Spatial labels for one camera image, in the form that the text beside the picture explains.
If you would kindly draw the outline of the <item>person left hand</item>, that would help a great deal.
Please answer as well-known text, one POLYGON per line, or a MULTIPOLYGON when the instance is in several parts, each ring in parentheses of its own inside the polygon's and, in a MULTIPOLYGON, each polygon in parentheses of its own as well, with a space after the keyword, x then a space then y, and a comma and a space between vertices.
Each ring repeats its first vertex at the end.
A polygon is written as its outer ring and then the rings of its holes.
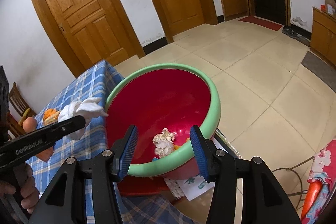
MULTIPOLYGON (((23 197, 21 206, 26 209, 29 214, 32 214, 39 201, 39 191, 35 186, 33 170, 27 163, 25 164, 25 171, 27 179, 21 187, 21 196, 23 197)), ((14 186, 8 182, 1 181, 1 197, 3 197, 4 194, 14 194, 15 191, 14 186)))

